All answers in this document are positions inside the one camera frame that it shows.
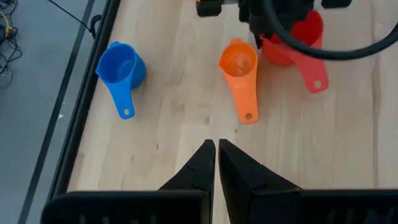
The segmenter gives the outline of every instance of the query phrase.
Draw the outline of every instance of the black metal frame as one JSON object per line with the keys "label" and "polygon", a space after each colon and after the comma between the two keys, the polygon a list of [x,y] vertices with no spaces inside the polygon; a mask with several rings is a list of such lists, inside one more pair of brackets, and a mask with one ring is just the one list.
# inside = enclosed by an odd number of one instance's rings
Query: black metal frame
{"label": "black metal frame", "polygon": [[67,135],[63,142],[61,155],[47,199],[48,201],[58,195],[64,194],[68,189],[81,136],[85,128],[86,119],[98,80],[95,69],[98,60],[108,46],[120,2],[121,0],[108,0],[105,5],[102,20],[99,24],[98,34],[91,50],[83,82],[80,86],[78,99],[73,109]]}

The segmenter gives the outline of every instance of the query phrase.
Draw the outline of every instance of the light wood surface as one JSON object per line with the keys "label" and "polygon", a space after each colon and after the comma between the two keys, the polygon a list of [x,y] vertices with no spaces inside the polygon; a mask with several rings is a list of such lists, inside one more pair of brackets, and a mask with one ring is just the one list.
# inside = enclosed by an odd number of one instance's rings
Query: light wood surface
{"label": "light wood surface", "polygon": [[[321,12],[325,49],[383,38],[398,21],[396,0],[356,0]],[[119,118],[99,81],[69,190],[149,190],[178,171],[204,139],[229,139],[306,189],[398,187],[398,45],[350,62],[327,62],[327,91],[309,93],[295,67],[259,57],[259,121],[238,121],[217,67],[233,37],[254,45],[238,7],[198,18],[193,0],[122,0],[111,36],[147,65],[132,91],[136,116]],[[214,223],[228,223],[216,171]]]}

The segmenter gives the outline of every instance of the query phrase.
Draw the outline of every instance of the wooden tabletop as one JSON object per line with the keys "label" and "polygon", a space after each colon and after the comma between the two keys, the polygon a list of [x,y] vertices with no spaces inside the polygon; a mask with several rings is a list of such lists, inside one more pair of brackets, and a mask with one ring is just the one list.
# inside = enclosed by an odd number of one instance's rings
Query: wooden tabletop
{"label": "wooden tabletop", "polygon": [[[398,1],[357,0],[321,11],[325,49],[355,49],[383,38]],[[229,139],[306,189],[398,187],[398,45],[372,57],[327,62],[330,86],[308,92],[295,67],[259,56],[259,121],[238,120],[217,67],[233,37],[252,45],[238,7],[200,19],[193,0],[122,0],[111,42],[131,44],[147,65],[132,91],[136,116],[122,120],[99,81],[69,190],[154,190],[205,139]],[[228,223],[218,170],[214,222]]]}

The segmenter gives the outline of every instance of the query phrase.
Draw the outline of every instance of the orange measuring cup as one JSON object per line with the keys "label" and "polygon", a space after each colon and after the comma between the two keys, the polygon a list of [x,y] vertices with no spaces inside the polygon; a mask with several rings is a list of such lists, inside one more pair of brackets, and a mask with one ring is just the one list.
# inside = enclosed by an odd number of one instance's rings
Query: orange measuring cup
{"label": "orange measuring cup", "polygon": [[[322,48],[323,20],[319,12],[310,11],[305,21],[296,22],[290,34],[304,44]],[[329,79],[326,72],[324,60],[319,60],[301,54],[300,52],[286,46],[277,36],[271,39],[261,37],[262,53],[271,63],[276,65],[296,65],[311,93],[326,90]]]}
{"label": "orange measuring cup", "polygon": [[244,124],[255,123],[259,119],[256,50],[243,40],[234,38],[221,54],[218,66],[231,89],[239,120]]}

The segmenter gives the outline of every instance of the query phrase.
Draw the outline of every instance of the handle hole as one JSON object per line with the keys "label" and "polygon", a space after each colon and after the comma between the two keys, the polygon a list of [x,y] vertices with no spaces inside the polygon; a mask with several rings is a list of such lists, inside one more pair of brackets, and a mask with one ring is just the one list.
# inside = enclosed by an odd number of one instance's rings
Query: handle hole
{"label": "handle hole", "polygon": [[314,86],[315,86],[315,88],[321,88],[322,82],[317,80],[317,81],[315,81]]}
{"label": "handle hole", "polygon": [[246,119],[251,120],[253,118],[253,115],[251,113],[246,114]]}

